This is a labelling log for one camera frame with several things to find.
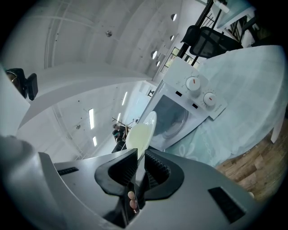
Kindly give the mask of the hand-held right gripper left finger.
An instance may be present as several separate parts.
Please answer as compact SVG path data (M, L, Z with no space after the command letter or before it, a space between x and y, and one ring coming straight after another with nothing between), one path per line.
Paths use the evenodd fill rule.
M137 216L128 197L135 190L136 150L56 164L45 153L39 157L67 228L126 228Z

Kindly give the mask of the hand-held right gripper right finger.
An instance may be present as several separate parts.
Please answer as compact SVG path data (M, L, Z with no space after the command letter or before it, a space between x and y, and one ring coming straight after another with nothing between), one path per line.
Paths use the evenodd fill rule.
M177 164L184 173L169 198L146 201L135 218L139 230L245 230L263 204L215 168L176 155L148 150Z

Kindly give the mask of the person's right hand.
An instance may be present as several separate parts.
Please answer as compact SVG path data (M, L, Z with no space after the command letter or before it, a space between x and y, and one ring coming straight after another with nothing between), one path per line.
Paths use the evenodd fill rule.
M136 196L135 196L134 192L129 191L127 196L130 199L129 206L132 208L134 213L137 213L138 212L138 205L137 205L137 200L136 200Z

